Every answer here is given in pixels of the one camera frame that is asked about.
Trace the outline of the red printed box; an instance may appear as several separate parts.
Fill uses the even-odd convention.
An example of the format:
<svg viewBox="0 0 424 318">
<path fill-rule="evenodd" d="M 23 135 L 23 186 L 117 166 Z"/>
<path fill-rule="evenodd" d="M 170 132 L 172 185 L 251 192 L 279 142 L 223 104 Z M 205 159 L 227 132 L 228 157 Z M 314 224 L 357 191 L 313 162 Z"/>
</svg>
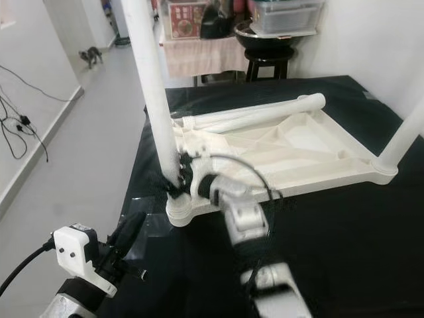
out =
<svg viewBox="0 0 424 318">
<path fill-rule="evenodd" d="M 170 38 L 200 39 L 200 28 L 207 0 L 164 0 Z"/>
</svg>

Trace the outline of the black tablecloth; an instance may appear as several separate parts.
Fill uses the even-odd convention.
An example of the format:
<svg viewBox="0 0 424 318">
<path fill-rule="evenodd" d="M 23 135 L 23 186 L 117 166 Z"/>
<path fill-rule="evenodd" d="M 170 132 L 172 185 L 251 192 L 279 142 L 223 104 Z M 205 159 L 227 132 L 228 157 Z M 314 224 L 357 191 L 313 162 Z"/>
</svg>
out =
<svg viewBox="0 0 424 318">
<path fill-rule="evenodd" d="M 326 113 L 371 152 L 401 124 L 363 81 L 294 78 L 167 90 L 175 117 L 322 93 Z M 387 185 L 370 182 L 287 197 L 274 241 L 314 318 L 424 317 L 424 138 Z M 98 318 L 243 318 L 246 299 L 220 213 L 140 238 L 131 258 L 144 280 L 125 276 Z"/>
</svg>

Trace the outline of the white fridge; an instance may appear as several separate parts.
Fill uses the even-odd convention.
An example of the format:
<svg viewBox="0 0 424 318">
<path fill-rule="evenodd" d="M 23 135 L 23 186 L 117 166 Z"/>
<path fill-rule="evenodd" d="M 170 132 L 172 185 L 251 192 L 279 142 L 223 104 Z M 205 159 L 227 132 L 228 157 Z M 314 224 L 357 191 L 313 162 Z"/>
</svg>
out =
<svg viewBox="0 0 424 318">
<path fill-rule="evenodd" d="M 130 46 L 131 39 L 127 22 L 125 22 L 125 10 L 122 0 L 108 0 L 111 16 L 116 28 L 115 46 Z"/>
</svg>

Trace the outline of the clear container green lid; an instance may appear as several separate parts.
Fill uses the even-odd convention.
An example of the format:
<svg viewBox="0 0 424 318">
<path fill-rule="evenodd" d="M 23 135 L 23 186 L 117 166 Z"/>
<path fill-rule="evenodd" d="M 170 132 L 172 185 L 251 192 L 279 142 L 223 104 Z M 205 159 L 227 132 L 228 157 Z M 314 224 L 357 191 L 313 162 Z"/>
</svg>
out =
<svg viewBox="0 0 424 318">
<path fill-rule="evenodd" d="M 316 31 L 326 0 L 250 0 L 251 28 L 256 34 Z"/>
</svg>

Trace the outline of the beige tablecloth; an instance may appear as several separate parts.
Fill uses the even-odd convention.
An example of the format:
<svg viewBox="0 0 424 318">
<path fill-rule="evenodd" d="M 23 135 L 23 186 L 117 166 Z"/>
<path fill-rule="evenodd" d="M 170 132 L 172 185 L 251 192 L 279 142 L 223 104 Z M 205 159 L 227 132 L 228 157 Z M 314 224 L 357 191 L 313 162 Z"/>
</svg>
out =
<svg viewBox="0 0 424 318">
<path fill-rule="evenodd" d="M 245 49 L 235 36 L 213 40 L 161 40 L 160 47 L 164 49 L 170 77 L 245 72 L 248 69 Z"/>
</svg>

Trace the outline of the clear adhesive tape patch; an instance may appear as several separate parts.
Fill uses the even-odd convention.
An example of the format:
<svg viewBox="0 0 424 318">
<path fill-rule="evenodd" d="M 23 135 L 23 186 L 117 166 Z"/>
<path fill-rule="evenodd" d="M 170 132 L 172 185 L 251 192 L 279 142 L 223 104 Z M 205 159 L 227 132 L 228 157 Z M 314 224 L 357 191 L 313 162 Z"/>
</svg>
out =
<svg viewBox="0 0 424 318">
<path fill-rule="evenodd" d="M 132 197 L 127 201 L 122 234 L 138 233 L 148 237 L 163 237 L 172 230 L 166 214 L 166 200 L 154 195 Z"/>
</svg>

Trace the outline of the dark wooden stool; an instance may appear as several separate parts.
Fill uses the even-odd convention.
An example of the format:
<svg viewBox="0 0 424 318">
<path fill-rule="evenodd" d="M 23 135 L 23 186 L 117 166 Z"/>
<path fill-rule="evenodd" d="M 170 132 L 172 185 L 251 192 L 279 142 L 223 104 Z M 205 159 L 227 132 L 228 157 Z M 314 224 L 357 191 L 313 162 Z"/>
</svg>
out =
<svg viewBox="0 0 424 318">
<path fill-rule="evenodd" d="M 295 50 L 291 46 L 268 49 L 246 49 L 244 57 L 248 60 L 245 82 L 284 80 L 288 78 L 288 64 L 294 57 Z M 272 77 L 260 77 L 260 68 L 273 67 Z"/>
</svg>

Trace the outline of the white plastic table top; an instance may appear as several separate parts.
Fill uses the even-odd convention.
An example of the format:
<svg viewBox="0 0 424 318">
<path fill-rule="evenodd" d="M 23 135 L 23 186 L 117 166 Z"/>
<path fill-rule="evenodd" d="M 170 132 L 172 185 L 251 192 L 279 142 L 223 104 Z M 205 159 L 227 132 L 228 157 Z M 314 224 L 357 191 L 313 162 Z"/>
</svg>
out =
<svg viewBox="0 0 424 318">
<path fill-rule="evenodd" d="M 388 184 L 396 174 L 374 167 L 378 156 L 321 110 L 304 112 L 233 131 L 212 133 L 176 127 L 179 151 L 224 154 L 213 158 L 214 170 L 246 183 L 258 202 L 268 189 L 282 195 L 315 193 L 354 183 Z"/>
</svg>

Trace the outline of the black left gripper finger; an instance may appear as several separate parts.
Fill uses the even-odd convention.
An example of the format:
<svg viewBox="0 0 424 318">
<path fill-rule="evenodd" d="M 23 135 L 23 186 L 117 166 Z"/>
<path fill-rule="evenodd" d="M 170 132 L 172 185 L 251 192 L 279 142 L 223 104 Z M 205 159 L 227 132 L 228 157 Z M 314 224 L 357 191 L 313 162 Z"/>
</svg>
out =
<svg viewBox="0 0 424 318">
<path fill-rule="evenodd" d="M 135 212 L 124 214 L 122 216 L 136 216 L 136 240 L 131 246 L 131 249 L 127 252 L 123 260 L 142 260 L 144 257 L 145 246 L 146 246 L 146 231 L 144 230 L 144 224 L 146 221 L 146 213 Z"/>
<path fill-rule="evenodd" d="M 136 240 L 136 216 L 121 216 L 110 236 L 110 254 L 116 262 L 125 257 Z"/>
</svg>

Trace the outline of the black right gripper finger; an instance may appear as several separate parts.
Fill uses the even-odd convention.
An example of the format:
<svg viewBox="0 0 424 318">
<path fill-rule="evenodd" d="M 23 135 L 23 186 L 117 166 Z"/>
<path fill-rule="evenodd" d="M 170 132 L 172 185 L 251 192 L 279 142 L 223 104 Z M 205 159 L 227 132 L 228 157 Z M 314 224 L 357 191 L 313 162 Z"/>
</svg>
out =
<svg viewBox="0 0 424 318">
<path fill-rule="evenodd" d="M 170 199 L 179 199 L 182 195 L 189 195 L 189 176 L 179 175 L 175 183 L 163 176 L 162 182 L 164 182 L 164 191 Z"/>
</svg>

